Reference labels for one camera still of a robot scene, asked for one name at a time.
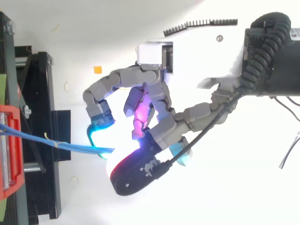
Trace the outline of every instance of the sticker on black object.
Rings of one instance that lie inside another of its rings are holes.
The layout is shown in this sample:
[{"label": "sticker on black object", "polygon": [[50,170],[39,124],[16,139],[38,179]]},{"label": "sticker on black object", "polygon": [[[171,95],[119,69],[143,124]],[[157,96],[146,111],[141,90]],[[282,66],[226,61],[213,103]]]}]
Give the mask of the sticker on black object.
[{"label": "sticker on black object", "polygon": [[290,36],[291,40],[300,41],[300,28],[291,28]]}]

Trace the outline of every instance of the screw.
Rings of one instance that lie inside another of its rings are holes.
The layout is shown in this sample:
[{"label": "screw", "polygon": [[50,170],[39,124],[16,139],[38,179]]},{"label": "screw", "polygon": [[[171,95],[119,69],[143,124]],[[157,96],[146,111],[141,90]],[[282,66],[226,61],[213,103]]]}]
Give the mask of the screw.
[{"label": "screw", "polygon": [[217,36],[217,41],[218,41],[218,42],[221,42],[221,41],[223,41],[223,39],[224,39],[224,38],[223,38],[223,36],[222,36],[222,35],[218,35],[218,36]]},{"label": "screw", "polygon": [[4,25],[4,31],[8,33],[9,35],[15,34],[15,22],[14,21],[7,21]]},{"label": "screw", "polygon": [[49,66],[52,66],[53,64],[54,64],[54,58],[50,56],[50,57],[48,58],[48,65],[49,65]]},{"label": "screw", "polygon": [[29,109],[28,105],[24,106],[23,112],[25,118],[29,119],[29,116],[31,115],[31,109]]}]

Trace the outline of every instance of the red plastic part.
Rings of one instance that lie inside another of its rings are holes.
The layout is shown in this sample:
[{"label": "red plastic part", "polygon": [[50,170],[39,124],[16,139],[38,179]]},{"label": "red plastic part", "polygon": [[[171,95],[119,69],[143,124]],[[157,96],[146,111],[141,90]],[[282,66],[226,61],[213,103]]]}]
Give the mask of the red plastic part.
[{"label": "red plastic part", "polygon": [[[8,126],[21,131],[20,110],[10,105],[0,105],[0,113],[7,113]],[[7,198],[24,184],[23,152],[20,137],[9,136],[9,158],[12,184],[3,190],[3,178],[0,167],[0,200]]]}]

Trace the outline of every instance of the blue cable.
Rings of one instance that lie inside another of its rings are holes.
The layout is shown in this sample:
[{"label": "blue cable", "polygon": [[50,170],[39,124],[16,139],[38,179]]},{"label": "blue cable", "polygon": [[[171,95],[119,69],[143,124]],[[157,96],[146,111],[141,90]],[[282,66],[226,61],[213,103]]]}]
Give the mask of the blue cable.
[{"label": "blue cable", "polygon": [[69,144],[65,142],[58,142],[53,140],[48,140],[45,138],[29,135],[18,130],[15,130],[11,127],[8,127],[4,124],[0,123],[0,130],[3,132],[0,135],[10,135],[10,136],[17,136],[23,139],[28,139],[35,142],[44,143],[50,145],[52,147],[57,147],[60,149],[68,150],[68,151],[76,151],[80,153],[87,153],[87,154],[102,154],[102,153],[112,153],[113,149],[110,148],[97,148],[91,146],[83,146],[83,145],[76,145],[76,144]]}]

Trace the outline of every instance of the robotic hand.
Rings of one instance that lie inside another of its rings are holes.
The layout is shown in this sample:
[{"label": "robotic hand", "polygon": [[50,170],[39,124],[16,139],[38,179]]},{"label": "robotic hand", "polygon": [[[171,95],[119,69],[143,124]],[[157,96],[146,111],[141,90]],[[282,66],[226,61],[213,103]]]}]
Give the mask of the robotic hand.
[{"label": "robotic hand", "polygon": [[[140,148],[113,169],[110,179],[117,194],[141,190],[176,161],[185,165],[191,147],[224,123],[242,96],[300,94],[300,41],[293,40],[298,30],[291,29],[288,16],[266,14],[246,31],[236,25],[237,20],[206,20],[166,30],[165,37],[138,46],[134,66],[112,71],[84,92],[92,124],[106,128],[114,119],[105,98],[120,87],[132,88],[124,113],[135,117],[132,138]],[[218,84],[212,102],[176,113],[165,81],[177,76],[198,88]],[[159,123],[149,129],[155,110]],[[202,132],[188,144],[182,136],[188,131]],[[174,158],[159,162],[155,155],[166,148]]]}]

